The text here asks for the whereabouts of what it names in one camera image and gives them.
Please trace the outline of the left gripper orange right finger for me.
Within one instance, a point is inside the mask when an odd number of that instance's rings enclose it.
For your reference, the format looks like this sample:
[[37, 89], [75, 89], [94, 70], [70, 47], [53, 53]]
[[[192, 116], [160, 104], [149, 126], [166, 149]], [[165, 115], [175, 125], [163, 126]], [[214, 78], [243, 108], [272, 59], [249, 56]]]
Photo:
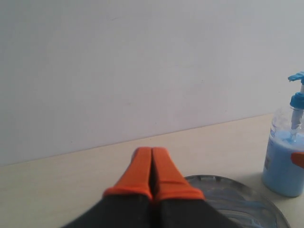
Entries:
[[154, 203], [160, 228], [231, 228], [233, 221], [205, 201], [179, 172], [165, 148], [152, 148]]

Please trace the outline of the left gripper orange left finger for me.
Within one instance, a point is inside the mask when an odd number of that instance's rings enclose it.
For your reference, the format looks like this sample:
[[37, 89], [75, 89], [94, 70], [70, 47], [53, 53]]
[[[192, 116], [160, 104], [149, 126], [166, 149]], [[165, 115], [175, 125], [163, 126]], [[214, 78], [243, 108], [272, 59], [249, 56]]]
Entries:
[[102, 199], [66, 228], [149, 228], [152, 193], [152, 149], [137, 148], [118, 182], [106, 189]]

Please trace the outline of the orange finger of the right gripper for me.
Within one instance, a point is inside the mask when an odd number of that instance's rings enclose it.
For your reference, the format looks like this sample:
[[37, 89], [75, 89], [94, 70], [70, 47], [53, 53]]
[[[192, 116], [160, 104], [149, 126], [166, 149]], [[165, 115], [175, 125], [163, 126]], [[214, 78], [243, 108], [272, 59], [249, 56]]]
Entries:
[[297, 166], [304, 166], [304, 152], [294, 152], [291, 154], [291, 161]]

